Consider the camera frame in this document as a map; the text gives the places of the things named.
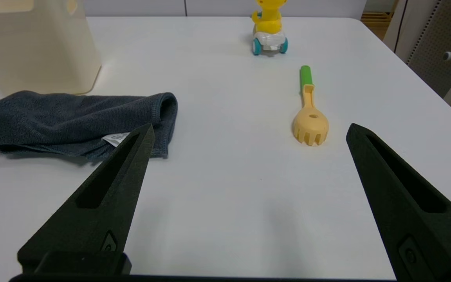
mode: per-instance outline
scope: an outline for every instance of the gray towel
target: gray towel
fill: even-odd
[[[41,95],[20,91],[0,100],[0,152],[52,152],[106,159],[114,146],[101,138],[152,123],[152,157],[167,157],[177,118],[172,93],[148,97]]]

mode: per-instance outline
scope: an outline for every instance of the yellow spatula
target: yellow spatula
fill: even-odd
[[[300,84],[304,107],[295,118],[295,138],[309,146],[315,143],[321,145],[326,140],[329,125],[325,115],[314,106],[314,85],[309,66],[300,69]]]

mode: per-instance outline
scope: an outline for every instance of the yellow utensil head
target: yellow utensil head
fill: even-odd
[[[328,120],[316,108],[303,108],[294,121],[294,136],[300,143],[321,145],[328,135]]]

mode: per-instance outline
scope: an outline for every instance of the towel tag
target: towel tag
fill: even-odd
[[[102,139],[104,139],[105,141],[109,142],[109,144],[111,144],[112,146],[118,147],[121,144],[121,142],[129,134],[130,134],[130,132],[109,134],[109,135],[106,135],[106,136],[102,137]]]

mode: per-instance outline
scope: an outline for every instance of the plastic bin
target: plastic bin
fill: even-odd
[[[0,0],[0,90],[86,93],[100,57],[80,0]]]

